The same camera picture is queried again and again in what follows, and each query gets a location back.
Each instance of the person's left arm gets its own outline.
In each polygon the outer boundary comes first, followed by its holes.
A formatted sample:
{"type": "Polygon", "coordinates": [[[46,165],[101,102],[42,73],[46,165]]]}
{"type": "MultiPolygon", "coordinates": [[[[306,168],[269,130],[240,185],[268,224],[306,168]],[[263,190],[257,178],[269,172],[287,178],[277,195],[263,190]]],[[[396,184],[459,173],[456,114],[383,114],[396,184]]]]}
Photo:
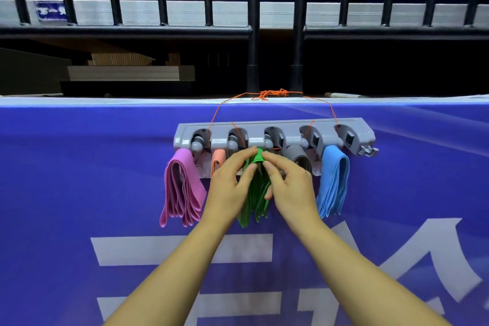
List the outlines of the person's left arm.
{"type": "Polygon", "coordinates": [[[212,177],[200,222],[175,251],[124,301],[105,326],[183,325],[224,234],[246,199],[256,170],[236,174],[255,147],[231,156],[212,177]]]}

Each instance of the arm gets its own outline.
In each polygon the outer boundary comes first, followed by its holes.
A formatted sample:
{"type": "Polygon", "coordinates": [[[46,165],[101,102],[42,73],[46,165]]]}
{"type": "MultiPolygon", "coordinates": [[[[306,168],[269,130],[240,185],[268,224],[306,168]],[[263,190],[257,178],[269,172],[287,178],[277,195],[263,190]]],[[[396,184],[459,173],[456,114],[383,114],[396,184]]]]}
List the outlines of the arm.
{"type": "Polygon", "coordinates": [[[245,170],[239,183],[236,174],[256,153],[256,148],[235,153],[214,173],[200,223],[131,293],[105,326],[185,323],[212,257],[246,199],[256,165],[245,170]]]}
{"type": "Polygon", "coordinates": [[[313,257],[324,280],[355,325],[446,326],[449,323],[397,281],[351,249],[317,212],[311,174],[264,152],[275,205],[313,257]],[[282,169],[283,180],[277,167],[282,169]]]}

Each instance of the orange rope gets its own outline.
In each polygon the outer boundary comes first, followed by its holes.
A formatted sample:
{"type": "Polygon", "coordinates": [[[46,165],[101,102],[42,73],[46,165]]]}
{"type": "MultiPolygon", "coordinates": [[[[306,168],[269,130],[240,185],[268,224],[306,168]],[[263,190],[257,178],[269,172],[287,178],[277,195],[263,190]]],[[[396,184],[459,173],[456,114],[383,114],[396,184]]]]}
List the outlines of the orange rope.
{"type": "MultiPolygon", "coordinates": [[[[280,89],[280,90],[262,90],[260,93],[248,93],[248,92],[241,93],[241,94],[238,94],[237,96],[234,96],[232,98],[228,98],[227,100],[222,101],[219,104],[219,106],[217,106],[216,112],[214,113],[214,116],[212,117],[211,123],[209,124],[209,127],[207,130],[211,129],[212,123],[216,119],[217,112],[219,111],[219,109],[221,108],[221,106],[223,104],[225,104],[226,102],[228,102],[230,100],[234,100],[236,98],[242,97],[242,96],[247,95],[247,94],[254,94],[257,96],[257,97],[253,97],[251,100],[268,100],[268,98],[267,98],[268,96],[287,97],[289,94],[301,94],[304,98],[309,98],[310,100],[321,100],[323,102],[326,102],[328,105],[330,105],[331,112],[333,113],[334,121],[336,121],[336,125],[339,125],[338,119],[336,118],[336,114],[334,113],[334,110],[333,110],[333,105],[331,105],[331,103],[329,103],[327,100],[324,100],[322,98],[308,97],[308,96],[303,95],[302,92],[289,92],[288,90],[280,89]]],[[[309,134],[310,127],[313,125],[315,120],[316,119],[313,119],[312,123],[309,124],[309,127],[308,127],[306,135],[305,135],[306,137],[309,134]]],[[[246,143],[242,139],[238,127],[233,122],[231,122],[231,124],[235,127],[235,129],[238,133],[238,137],[240,138],[241,143],[243,144],[243,147],[246,147],[246,143]]]]}

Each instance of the green resistance band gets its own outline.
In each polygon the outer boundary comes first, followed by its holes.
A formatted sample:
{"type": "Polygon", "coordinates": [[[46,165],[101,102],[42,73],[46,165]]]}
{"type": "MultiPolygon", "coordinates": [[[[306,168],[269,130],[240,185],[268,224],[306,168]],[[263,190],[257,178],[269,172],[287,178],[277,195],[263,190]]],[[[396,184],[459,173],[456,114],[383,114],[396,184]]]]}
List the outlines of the green resistance band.
{"type": "Polygon", "coordinates": [[[243,228],[248,226],[250,212],[255,212],[255,219],[257,222],[260,221],[261,216],[265,216],[266,218],[268,200],[265,200],[265,194],[268,187],[270,187],[271,182],[268,173],[262,165],[262,163],[265,161],[262,157],[262,152],[263,150],[259,148],[258,153],[249,158],[243,167],[244,172],[251,164],[257,164],[256,172],[253,176],[251,184],[249,185],[247,199],[241,209],[240,214],[238,215],[238,222],[243,228]]]}

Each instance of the black metal railing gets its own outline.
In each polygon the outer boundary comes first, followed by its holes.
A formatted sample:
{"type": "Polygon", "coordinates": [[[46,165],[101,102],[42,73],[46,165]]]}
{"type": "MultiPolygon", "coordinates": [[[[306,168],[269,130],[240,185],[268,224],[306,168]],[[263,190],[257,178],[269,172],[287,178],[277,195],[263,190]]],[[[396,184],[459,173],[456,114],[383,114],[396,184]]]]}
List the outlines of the black metal railing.
{"type": "MultiPolygon", "coordinates": [[[[350,0],[341,0],[338,26],[306,26],[307,0],[295,0],[293,19],[293,60],[289,90],[302,92],[303,56],[307,39],[489,39],[489,29],[474,27],[479,0],[469,0],[464,25],[432,26],[436,0],[427,0],[422,26],[391,26],[394,0],[384,0],[379,26],[349,26],[350,0]]],[[[166,0],[158,0],[160,26],[125,26],[120,0],[111,0],[113,26],[79,26],[73,0],[64,0],[67,25],[32,25],[26,0],[15,0],[20,24],[0,26],[2,38],[211,38],[248,40],[247,91],[259,91],[258,48],[260,0],[248,0],[248,26],[214,26],[212,0],[204,0],[205,26],[170,26],[166,0]]]]}

